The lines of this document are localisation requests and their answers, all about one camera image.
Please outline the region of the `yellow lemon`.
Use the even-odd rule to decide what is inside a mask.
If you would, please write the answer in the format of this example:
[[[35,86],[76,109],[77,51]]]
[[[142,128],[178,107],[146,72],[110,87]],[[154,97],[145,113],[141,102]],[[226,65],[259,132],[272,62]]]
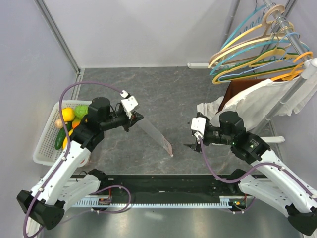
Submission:
[[[73,121],[75,119],[75,112],[72,108],[62,109],[62,118],[65,122]]]

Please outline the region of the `white clothes rack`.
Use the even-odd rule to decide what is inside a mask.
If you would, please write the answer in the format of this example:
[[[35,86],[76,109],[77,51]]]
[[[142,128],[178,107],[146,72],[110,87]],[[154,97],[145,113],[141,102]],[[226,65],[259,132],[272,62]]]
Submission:
[[[235,90],[231,98],[197,106],[214,126],[222,114],[234,111],[247,131],[258,133],[274,116],[298,113],[317,89],[314,54],[284,19],[285,6],[266,1],[260,9],[261,23],[232,33],[209,60],[213,84],[228,83]]]

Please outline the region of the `light blue hanger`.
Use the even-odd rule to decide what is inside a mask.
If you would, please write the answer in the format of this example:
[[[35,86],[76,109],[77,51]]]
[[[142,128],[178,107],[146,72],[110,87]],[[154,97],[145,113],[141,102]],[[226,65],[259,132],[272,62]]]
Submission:
[[[295,35],[300,37],[299,33],[292,32],[290,34],[287,34],[286,36],[283,36],[281,39],[275,38],[273,40],[270,40],[269,43],[272,43],[272,44],[275,43],[275,46],[273,48],[268,49],[256,56],[253,56],[248,60],[243,59],[241,60],[241,62],[235,63],[234,66],[223,68],[221,71],[215,73],[215,71],[218,68],[220,68],[223,64],[227,63],[230,59],[238,55],[241,55],[244,52],[249,51],[253,48],[263,46],[266,44],[266,42],[248,46],[244,49],[234,52],[229,57],[219,62],[212,70],[211,74],[213,75],[213,79],[212,79],[213,84],[220,84],[220,83],[229,82],[233,80],[240,80],[240,79],[250,79],[254,76],[274,74],[274,73],[283,72],[289,69],[292,69],[292,73],[294,74],[299,74],[303,72],[302,70],[297,70],[299,65],[296,64],[296,61],[301,56],[298,53],[290,52],[289,51],[290,46],[285,46],[285,47],[280,46],[281,43],[289,42],[289,40],[287,39],[289,36],[295,36]],[[269,65],[272,65],[274,63],[279,63],[279,62],[289,63],[290,66],[270,69],[267,71],[261,71],[254,75],[252,74],[253,71],[255,70],[258,70],[260,68],[267,67]]]

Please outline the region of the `white cloth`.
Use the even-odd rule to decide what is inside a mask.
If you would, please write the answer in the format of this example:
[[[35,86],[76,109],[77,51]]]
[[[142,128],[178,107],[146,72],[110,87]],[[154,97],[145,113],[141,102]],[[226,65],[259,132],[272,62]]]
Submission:
[[[297,80],[273,82],[266,79],[238,93],[227,102],[219,114],[218,107],[224,96],[213,102],[198,104],[197,112],[206,116],[213,126],[219,126],[219,115],[225,111],[234,111],[243,119],[245,128],[251,130],[262,121]],[[308,79],[276,115],[290,116],[292,113],[299,113],[316,91],[317,79]]]

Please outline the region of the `clear zip top bag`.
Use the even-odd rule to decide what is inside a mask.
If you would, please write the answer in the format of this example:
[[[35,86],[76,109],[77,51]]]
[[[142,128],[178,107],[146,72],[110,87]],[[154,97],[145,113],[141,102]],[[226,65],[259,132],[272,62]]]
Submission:
[[[163,134],[154,127],[153,124],[147,119],[143,118],[137,122],[137,125],[149,135],[156,143],[158,143],[171,157],[173,157],[172,146],[163,136]]]

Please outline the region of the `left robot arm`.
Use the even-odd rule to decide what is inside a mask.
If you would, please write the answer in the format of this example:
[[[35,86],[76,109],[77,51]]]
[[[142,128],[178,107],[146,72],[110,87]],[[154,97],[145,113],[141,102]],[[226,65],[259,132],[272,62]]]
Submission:
[[[65,212],[76,202],[89,194],[107,193],[109,184],[103,180],[105,173],[94,169],[82,181],[64,189],[66,182],[81,162],[89,158],[92,151],[104,139],[105,131],[123,127],[128,131],[143,116],[136,112],[138,102],[128,95],[119,103],[119,109],[112,112],[110,101],[104,97],[92,100],[88,113],[82,118],[70,136],[70,145],[30,190],[22,190],[17,201],[26,215],[42,227],[51,230],[62,220]]]

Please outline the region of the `green custard apple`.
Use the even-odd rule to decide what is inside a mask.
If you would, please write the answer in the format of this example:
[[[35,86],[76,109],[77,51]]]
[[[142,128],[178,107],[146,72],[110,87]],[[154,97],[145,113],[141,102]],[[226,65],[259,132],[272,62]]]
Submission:
[[[88,114],[88,105],[79,105],[74,109],[75,117],[82,119],[85,115]]]

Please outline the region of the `yellow hanger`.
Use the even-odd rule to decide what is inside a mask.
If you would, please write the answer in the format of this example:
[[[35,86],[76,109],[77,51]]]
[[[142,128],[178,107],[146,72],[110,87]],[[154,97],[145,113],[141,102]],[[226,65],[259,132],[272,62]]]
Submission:
[[[257,66],[258,63],[262,63],[262,61],[261,61],[262,59],[265,59],[271,55],[281,55],[283,57],[286,54],[286,52],[287,51],[282,47],[275,47],[275,48],[269,49],[269,50],[257,55],[256,57],[252,58],[249,61],[240,63],[240,64],[235,65],[234,67],[232,67],[230,69],[226,69],[226,70],[219,72],[218,74],[216,74],[213,77],[212,83],[213,84],[220,84],[219,79],[222,76],[224,76],[225,74],[229,74],[231,72],[234,72],[234,71],[246,68],[246,67],[248,67],[248,68],[255,67],[255,66]]]

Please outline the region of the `aluminium frame post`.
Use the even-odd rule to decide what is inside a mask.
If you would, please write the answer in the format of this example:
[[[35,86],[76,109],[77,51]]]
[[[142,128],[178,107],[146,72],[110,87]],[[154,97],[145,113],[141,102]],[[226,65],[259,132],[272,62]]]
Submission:
[[[81,72],[81,68],[75,60],[75,57],[71,53],[69,46],[67,45],[66,40],[64,39],[57,23],[55,22],[53,15],[51,14],[48,6],[46,5],[44,0],[34,0],[35,4],[39,8],[42,16],[44,17],[46,23],[48,24],[50,30],[52,31],[55,39],[57,40],[59,46],[61,47],[62,51],[64,52],[66,58],[68,59],[71,67],[79,74]]]

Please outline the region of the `brown box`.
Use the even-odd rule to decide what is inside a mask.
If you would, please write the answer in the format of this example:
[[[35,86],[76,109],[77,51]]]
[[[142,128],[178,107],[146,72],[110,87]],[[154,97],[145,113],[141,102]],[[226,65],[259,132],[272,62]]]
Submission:
[[[227,102],[232,99],[234,96],[236,96],[241,91],[244,91],[262,81],[265,81],[265,79],[242,79],[242,80],[236,80],[229,83],[229,86],[227,87],[227,90],[224,94],[223,100],[220,103],[218,107],[218,114],[224,109]]]

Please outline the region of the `orange hanger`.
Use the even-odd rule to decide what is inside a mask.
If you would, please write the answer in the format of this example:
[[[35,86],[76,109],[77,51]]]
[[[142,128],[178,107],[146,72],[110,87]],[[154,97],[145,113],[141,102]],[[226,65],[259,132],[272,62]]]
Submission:
[[[293,60],[293,63],[296,63],[301,57],[304,57],[304,56],[313,57],[313,55],[314,55],[314,53],[312,51],[307,51],[305,53],[302,53],[298,57],[296,57]],[[303,67],[304,67],[304,63],[303,62],[299,63],[299,64],[295,65],[295,67],[289,73],[282,74],[282,75],[276,76],[274,78],[271,78],[271,81],[292,81],[294,78],[299,76],[304,71]]]

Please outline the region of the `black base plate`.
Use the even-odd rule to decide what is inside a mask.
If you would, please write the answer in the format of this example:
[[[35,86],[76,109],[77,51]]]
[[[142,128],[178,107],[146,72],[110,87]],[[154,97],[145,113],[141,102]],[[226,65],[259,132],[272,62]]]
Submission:
[[[221,196],[244,197],[237,184],[226,184],[212,175],[108,175],[100,188],[120,185],[131,194],[132,205],[216,203]]]

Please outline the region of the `orange green mango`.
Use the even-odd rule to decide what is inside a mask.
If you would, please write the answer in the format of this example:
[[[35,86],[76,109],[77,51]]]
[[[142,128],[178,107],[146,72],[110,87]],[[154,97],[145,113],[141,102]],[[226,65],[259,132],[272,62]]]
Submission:
[[[75,118],[71,123],[72,129],[76,128],[80,124],[80,122],[81,122],[81,119]]]

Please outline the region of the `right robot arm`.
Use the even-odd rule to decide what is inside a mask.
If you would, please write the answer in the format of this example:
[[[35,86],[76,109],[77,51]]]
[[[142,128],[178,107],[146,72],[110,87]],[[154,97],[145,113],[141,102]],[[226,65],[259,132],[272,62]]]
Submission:
[[[227,184],[228,192],[251,195],[282,213],[300,233],[311,236],[317,229],[317,191],[291,171],[270,146],[250,133],[237,112],[226,111],[219,116],[219,126],[213,126],[202,113],[192,118],[192,136],[196,142],[189,147],[206,157],[209,144],[230,146],[231,152],[251,168],[235,170],[221,178],[209,168],[216,180]]]

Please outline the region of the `green hanger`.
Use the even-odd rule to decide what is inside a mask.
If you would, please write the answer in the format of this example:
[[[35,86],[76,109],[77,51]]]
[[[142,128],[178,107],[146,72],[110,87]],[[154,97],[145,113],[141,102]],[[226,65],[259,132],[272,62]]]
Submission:
[[[295,65],[297,65],[297,62],[293,63],[293,60],[296,57],[298,57],[299,54],[295,52],[291,52],[289,49],[286,49],[286,48],[285,50],[287,52],[283,57],[281,55],[271,55],[265,59],[262,59],[261,60],[262,63],[258,63],[257,66],[255,67],[252,67],[252,68],[246,67],[246,68],[231,72],[229,74],[225,74],[219,79],[220,84],[225,82],[240,80],[240,79],[250,79],[256,76],[275,74],[278,72],[284,72],[289,69],[293,69]]]

